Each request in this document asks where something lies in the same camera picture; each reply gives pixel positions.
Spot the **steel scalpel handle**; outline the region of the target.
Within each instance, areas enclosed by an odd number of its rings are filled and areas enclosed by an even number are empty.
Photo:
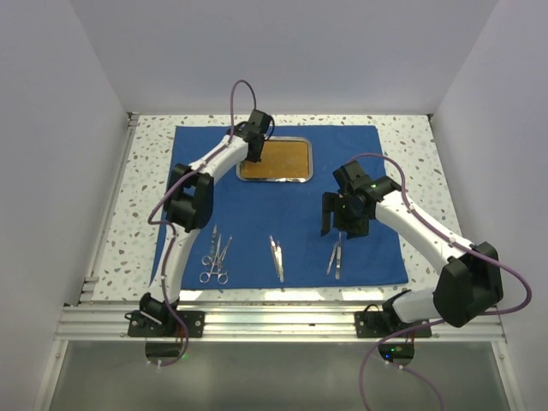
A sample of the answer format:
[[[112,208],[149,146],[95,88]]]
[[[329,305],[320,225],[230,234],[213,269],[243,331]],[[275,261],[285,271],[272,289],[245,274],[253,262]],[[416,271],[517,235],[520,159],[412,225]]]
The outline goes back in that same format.
[[[279,281],[283,283],[284,282],[283,254],[282,254],[281,245],[278,241],[275,241],[271,235],[269,236],[269,242],[271,247],[272,258],[277,271],[277,277],[279,278]]]
[[[282,248],[280,241],[277,241],[276,247],[275,247],[275,256],[277,260],[277,272],[278,276],[283,276],[283,254],[282,254]]]

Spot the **steel scissors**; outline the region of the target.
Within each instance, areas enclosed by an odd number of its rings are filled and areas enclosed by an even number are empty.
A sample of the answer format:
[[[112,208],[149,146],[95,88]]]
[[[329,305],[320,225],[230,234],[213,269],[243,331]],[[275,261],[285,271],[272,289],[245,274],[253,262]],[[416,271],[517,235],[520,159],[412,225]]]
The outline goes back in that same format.
[[[211,233],[210,251],[202,258],[202,265],[210,265],[217,260],[217,225],[215,224]]]

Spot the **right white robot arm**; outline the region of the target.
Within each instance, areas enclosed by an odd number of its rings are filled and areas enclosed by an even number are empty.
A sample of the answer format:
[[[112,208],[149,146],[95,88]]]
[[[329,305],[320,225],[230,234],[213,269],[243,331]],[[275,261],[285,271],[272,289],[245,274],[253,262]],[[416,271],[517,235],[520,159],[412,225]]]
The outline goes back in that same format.
[[[418,250],[438,274],[435,287],[402,291],[368,314],[367,323],[395,337],[430,319],[460,328],[502,300],[498,254],[490,243],[474,245],[433,217],[422,217],[400,184],[388,176],[373,180],[355,161],[333,176],[338,190],[322,195],[322,235],[337,229],[349,239],[364,237],[377,220]]]

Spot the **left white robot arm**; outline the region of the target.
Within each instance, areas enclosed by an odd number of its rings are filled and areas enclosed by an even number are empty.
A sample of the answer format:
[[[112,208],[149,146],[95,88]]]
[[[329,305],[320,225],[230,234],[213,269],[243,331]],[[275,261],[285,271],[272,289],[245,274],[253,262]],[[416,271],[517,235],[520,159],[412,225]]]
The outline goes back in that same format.
[[[244,160],[258,163],[272,116],[252,110],[245,122],[232,124],[230,131],[203,157],[191,164],[177,164],[170,173],[168,189],[151,216],[152,225],[164,225],[166,235],[158,268],[149,291],[140,300],[140,315],[156,334],[165,337],[183,327],[176,313],[182,274],[194,241],[210,221],[215,184]]]

